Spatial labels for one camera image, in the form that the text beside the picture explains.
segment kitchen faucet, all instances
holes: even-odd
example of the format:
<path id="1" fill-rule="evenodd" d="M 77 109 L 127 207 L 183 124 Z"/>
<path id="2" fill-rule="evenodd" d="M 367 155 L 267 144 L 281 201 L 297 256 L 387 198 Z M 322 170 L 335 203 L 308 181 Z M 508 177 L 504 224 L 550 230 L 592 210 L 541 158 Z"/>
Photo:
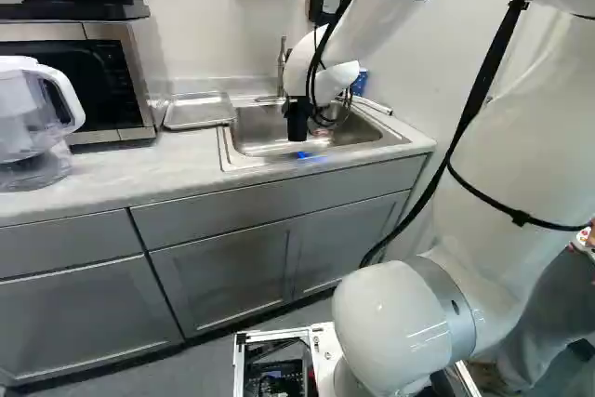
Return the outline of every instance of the kitchen faucet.
<path id="1" fill-rule="evenodd" d="M 285 89 L 283 84 L 283 73 L 285 71 L 285 63 L 291 53 L 291 48 L 285 50 L 285 43 L 287 42 L 287 36 L 281 36 L 281 48 L 279 49 L 279 56 L 277 57 L 277 96 L 279 98 L 285 98 Z"/>

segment sink basin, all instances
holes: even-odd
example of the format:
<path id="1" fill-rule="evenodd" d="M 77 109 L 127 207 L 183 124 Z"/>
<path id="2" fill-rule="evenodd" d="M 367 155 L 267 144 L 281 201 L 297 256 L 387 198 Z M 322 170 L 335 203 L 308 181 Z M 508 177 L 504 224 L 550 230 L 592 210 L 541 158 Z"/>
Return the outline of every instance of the sink basin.
<path id="1" fill-rule="evenodd" d="M 296 152 L 316 153 L 324 149 L 376 141 L 382 133 L 366 122 L 361 115 L 345 111 L 340 103 L 332 103 L 324 116 L 345 120 L 339 126 L 327 129 L 309 122 L 311 130 L 307 141 L 287 140 L 287 121 L 281 111 L 283 104 L 255 103 L 236 109 L 237 119 L 231 124 L 231 141 L 235 150 L 250 157 L 268 157 Z"/>
<path id="2" fill-rule="evenodd" d="M 331 103 L 324 111 L 324 116 L 338 119 L 339 124 L 324 128 L 311 120 L 306 141 L 289 141 L 282 100 L 264 97 L 234 99 L 231 103 L 237 118 L 229 127 L 218 129 L 221 165 L 225 171 L 411 142 L 355 106 L 345 116 L 339 102 Z"/>

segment metal tray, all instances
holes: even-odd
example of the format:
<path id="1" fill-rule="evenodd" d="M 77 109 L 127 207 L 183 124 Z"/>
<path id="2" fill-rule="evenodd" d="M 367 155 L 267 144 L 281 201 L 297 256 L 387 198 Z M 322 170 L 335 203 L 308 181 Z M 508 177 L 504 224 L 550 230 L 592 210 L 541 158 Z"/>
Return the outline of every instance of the metal tray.
<path id="1" fill-rule="evenodd" d="M 236 117 L 225 92 L 174 95 L 165 113 L 164 127 L 171 130 L 227 125 Z"/>

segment gray countertop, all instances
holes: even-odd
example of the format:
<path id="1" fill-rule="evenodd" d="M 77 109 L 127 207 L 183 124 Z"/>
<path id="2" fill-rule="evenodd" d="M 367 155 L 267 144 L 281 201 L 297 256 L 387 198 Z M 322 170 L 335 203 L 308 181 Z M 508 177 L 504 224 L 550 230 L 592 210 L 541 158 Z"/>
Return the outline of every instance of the gray countertop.
<path id="1" fill-rule="evenodd" d="M 160 135 L 153 145 L 73 156 L 66 179 L 31 192 L 0 193 L 0 227 L 146 205 L 272 180 L 431 152 L 435 141 L 394 117 L 362 107 L 412 142 L 381 152 L 350 152 L 328 163 L 279 164 L 223 172 L 215 128 Z"/>

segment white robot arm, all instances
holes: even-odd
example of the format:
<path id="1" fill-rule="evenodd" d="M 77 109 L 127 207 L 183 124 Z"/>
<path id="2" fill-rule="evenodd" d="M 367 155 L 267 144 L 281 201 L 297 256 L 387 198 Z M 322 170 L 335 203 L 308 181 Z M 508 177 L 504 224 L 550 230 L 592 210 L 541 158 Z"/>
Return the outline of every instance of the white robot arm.
<path id="1" fill-rule="evenodd" d="M 521 82 L 471 123 L 435 194 L 431 251 L 346 277 L 333 300 L 344 353 L 338 397 L 417 390 L 429 374 L 494 346 L 518 322 L 542 271 L 569 232 L 522 224 L 464 188 L 547 222 L 588 221 L 595 117 L 595 0 L 535 0 L 575 15 L 566 37 Z M 354 0 L 331 35 L 316 78 L 324 104 L 345 88 L 390 31 L 424 0 Z M 287 62 L 286 91 L 306 93 L 309 34 Z"/>

